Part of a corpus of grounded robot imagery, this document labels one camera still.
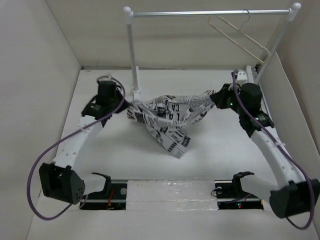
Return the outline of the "newspaper print trousers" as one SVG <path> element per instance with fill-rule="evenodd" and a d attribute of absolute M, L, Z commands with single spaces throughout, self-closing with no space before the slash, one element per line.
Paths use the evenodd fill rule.
<path fill-rule="evenodd" d="M 186 127 L 200 122 L 215 106 L 210 96 L 162 95 L 147 102 L 134 100 L 126 110 L 127 117 L 145 125 L 155 140 L 173 157 L 179 159 L 188 150 L 191 138 Z"/>

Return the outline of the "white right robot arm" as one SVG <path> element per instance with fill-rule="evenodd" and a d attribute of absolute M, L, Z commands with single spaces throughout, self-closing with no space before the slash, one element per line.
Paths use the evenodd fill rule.
<path fill-rule="evenodd" d="M 226 83 L 210 99 L 218 109 L 231 109 L 238 114 L 239 124 L 258 146 L 270 166 L 277 184 L 265 182 L 251 171 L 236 173 L 229 188 L 234 198 L 252 194 L 267 201 L 280 219 L 309 212 L 314 215 L 320 195 L 320 182 L 310 179 L 297 166 L 280 142 L 275 125 L 262 110 L 262 92 L 258 85 Z"/>

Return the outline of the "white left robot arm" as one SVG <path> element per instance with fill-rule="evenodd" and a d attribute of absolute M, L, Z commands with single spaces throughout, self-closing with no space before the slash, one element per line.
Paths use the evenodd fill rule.
<path fill-rule="evenodd" d="M 76 131 L 60 140 L 65 145 L 50 163 L 39 167 L 42 192 L 48 198 L 75 205 L 85 195 L 95 193 L 104 199 L 111 194 L 108 175 L 93 172 L 83 176 L 83 157 L 107 121 L 125 110 L 128 102 L 124 86 L 112 76 L 100 77 L 97 84 L 97 94 L 82 110 Z"/>

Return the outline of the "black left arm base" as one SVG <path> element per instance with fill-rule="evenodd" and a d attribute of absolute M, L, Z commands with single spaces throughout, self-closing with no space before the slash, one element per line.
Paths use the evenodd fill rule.
<path fill-rule="evenodd" d="M 122 211 L 126 210 L 128 180 L 112 180 L 110 176 L 93 172 L 104 179 L 103 189 L 82 197 L 80 210 Z"/>

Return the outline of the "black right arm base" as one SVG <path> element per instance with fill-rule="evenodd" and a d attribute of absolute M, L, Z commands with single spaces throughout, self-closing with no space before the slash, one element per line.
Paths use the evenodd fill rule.
<path fill-rule="evenodd" d="M 263 201 L 242 189 L 240 180 L 254 175 L 245 171 L 233 175 L 231 180 L 215 180 L 211 195 L 217 199 L 218 210 L 264 210 Z"/>

